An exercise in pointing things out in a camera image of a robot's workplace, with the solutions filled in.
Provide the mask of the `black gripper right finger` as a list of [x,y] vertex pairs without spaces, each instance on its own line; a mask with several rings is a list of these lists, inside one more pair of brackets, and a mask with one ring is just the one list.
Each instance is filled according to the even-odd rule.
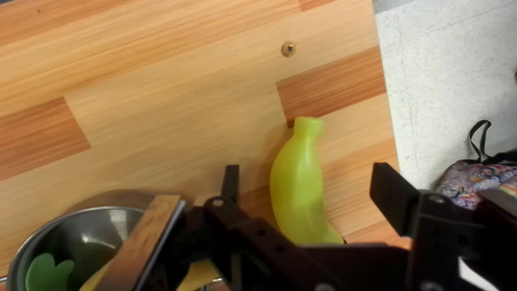
[[412,237],[407,285],[418,291],[478,291],[459,260],[499,291],[517,291],[517,200],[481,190],[475,210],[415,188],[389,163],[375,163],[370,198],[400,235]]

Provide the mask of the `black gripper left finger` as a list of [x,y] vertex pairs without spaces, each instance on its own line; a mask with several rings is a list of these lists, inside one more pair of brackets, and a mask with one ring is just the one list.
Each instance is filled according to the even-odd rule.
[[237,205],[239,166],[226,164],[220,193],[189,211],[194,258],[208,258],[232,291],[342,291],[302,247]]

